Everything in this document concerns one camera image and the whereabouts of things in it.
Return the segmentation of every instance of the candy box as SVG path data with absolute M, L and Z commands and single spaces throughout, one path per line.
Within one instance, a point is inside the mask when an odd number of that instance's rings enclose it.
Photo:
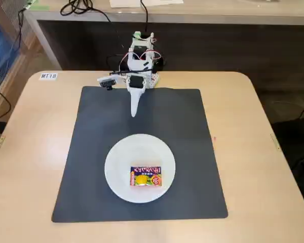
M 131 167 L 131 186 L 161 186 L 161 167 Z

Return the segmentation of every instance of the paper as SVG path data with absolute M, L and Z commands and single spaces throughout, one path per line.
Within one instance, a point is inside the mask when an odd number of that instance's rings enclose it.
M 112 8 L 140 8 L 140 0 L 109 0 Z M 146 7 L 169 4 L 183 4 L 183 0 L 143 0 Z

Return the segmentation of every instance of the black mat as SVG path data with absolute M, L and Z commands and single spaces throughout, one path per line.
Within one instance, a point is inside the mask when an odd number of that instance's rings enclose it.
M 170 189 L 146 204 L 120 199 L 104 176 L 109 150 L 119 140 L 138 133 L 163 140 L 176 160 Z M 53 222 L 225 217 L 227 209 L 199 90 L 146 90 L 132 118 L 126 89 L 82 89 Z

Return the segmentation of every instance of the green component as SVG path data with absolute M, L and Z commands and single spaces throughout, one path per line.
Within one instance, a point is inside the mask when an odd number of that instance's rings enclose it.
M 30 10 L 34 11 L 48 11 L 50 10 L 49 6 L 40 5 L 40 1 L 36 0 L 29 8 Z

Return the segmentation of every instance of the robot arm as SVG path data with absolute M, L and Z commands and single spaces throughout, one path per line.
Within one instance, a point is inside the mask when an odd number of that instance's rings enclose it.
M 142 38 L 139 31 L 133 35 L 132 45 L 128 52 L 127 65 L 129 72 L 126 75 L 111 75 L 99 78 L 98 81 L 102 87 L 108 90 L 119 82 L 120 79 L 126 81 L 126 87 L 131 95 L 131 114 L 136 115 L 139 100 L 144 94 L 146 88 L 154 88 L 158 81 L 158 75 L 153 74 L 153 64 L 155 51 L 153 51 L 154 34 L 148 38 Z

